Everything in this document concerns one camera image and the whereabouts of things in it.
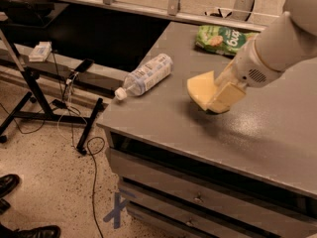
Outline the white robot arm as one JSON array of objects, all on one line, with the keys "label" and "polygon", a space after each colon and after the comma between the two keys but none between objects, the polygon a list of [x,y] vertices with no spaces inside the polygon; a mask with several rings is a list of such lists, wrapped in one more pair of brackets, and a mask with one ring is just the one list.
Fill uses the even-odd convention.
[{"label": "white robot arm", "polygon": [[247,41],[221,74],[207,108],[228,111],[249,87],[264,87],[287,69],[317,57],[317,0],[286,0],[283,13]]}]

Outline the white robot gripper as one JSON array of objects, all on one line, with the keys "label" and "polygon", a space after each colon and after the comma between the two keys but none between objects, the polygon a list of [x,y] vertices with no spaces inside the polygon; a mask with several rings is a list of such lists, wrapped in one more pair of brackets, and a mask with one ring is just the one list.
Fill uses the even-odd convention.
[{"label": "white robot gripper", "polygon": [[249,40],[215,79],[217,87],[207,108],[215,113],[229,111],[246,95],[246,91],[237,86],[239,81],[247,87],[260,88],[281,76],[281,71],[273,70],[262,62],[256,50],[256,41]]}]

